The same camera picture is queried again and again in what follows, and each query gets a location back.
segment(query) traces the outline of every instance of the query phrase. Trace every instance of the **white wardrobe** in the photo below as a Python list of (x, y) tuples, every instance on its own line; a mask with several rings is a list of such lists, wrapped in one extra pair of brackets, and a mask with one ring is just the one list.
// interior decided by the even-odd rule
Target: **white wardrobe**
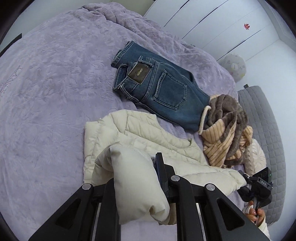
[(227, 53), (248, 60), (279, 39), (257, 0), (156, 0), (144, 17), (218, 62)]

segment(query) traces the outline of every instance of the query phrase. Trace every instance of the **red sticker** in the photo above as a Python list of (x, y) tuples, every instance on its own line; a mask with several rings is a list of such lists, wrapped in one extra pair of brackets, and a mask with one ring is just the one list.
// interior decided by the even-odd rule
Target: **red sticker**
[(244, 25), (244, 28), (245, 28), (246, 30), (249, 30), (250, 25), (246, 23), (246, 24)]

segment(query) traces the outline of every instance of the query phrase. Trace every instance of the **grey quilted headboard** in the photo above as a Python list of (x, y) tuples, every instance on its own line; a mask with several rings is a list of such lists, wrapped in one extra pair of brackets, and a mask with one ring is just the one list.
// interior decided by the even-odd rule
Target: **grey quilted headboard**
[(272, 202), (264, 208), (267, 224), (279, 220), (286, 193), (286, 163), (281, 135), (271, 107), (259, 86), (238, 91), (239, 103), (247, 112), (253, 138), (262, 147), (267, 166), (272, 171)]

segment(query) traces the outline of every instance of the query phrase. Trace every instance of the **brown fluffy fabric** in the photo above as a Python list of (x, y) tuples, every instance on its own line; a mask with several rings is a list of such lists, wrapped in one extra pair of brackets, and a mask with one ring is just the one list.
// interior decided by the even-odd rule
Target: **brown fluffy fabric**
[(243, 153), (251, 144), (253, 129), (239, 103), (229, 95), (212, 98), (208, 120), (201, 136), (204, 153), (211, 166), (229, 167), (243, 162)]

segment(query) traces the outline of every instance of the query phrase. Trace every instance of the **blue jeans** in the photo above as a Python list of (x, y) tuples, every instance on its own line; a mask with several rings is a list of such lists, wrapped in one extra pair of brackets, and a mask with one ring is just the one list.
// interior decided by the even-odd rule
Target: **blue jeans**
[(199, 129), (210, 97), (199, 89), (191, 72), (133, 41), (118, 51), (111, 66), (118, 69), (114, 90), (185, 130)]

